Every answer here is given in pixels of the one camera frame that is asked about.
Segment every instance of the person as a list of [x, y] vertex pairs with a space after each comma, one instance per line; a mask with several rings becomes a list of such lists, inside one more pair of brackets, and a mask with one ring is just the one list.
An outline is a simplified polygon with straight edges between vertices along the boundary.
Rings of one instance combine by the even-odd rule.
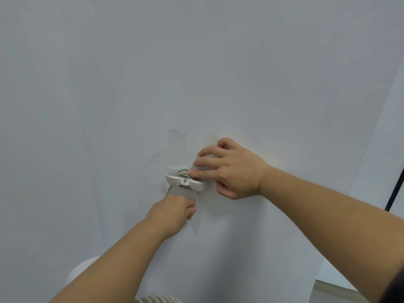
[[[230, 199], [264, 196], [369, 301], [404, 302], [403, 219], [274, 168], [230, 138], [198, 156], [194, 166], [212, 170], [189, 175], [215, 180], [217, 192]], [[50, 302], [133, 301], [155, 252], [192, 218], [194, 205], [174, 195], [155, 203], [144, 220]]]

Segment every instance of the beige baseboard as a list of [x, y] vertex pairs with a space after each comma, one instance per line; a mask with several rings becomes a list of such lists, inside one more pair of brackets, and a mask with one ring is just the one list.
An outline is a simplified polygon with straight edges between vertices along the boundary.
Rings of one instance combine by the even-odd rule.
[[316, 280], [313, 289], [357, 303], [369, 303], [358, 291]]

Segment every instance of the person's right hand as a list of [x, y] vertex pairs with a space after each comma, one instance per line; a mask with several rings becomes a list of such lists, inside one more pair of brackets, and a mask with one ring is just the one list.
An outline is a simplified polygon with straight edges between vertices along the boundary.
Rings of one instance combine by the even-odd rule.
[[[218, 158], [206, 157], [208, 154]], [[258, 195], [261, 181], [271, 168], [257, 154], [243, 148], [229, 137], [220, 139], [217, 147], [202, 149], [198, 156], [194, 162], [195, 167], [208, 166], [215, 170], [190, 170], [189, 175], [216, 180], [217, 192], [230, 199]]]

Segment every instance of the white cord holder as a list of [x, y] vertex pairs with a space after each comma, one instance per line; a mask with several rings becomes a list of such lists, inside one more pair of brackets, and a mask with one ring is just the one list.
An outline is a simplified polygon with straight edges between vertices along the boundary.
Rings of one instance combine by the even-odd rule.
[[188, 174], [178, 175], [181, 171], [188, 171], [189, 168], [185, 166], [170, 167], [166, 175], [166, 180], [170, 186], [180, 186], [185, 189], [192, 189], [195, 191], [203, 191], [207, 188], [208, 183], [197, 181]]

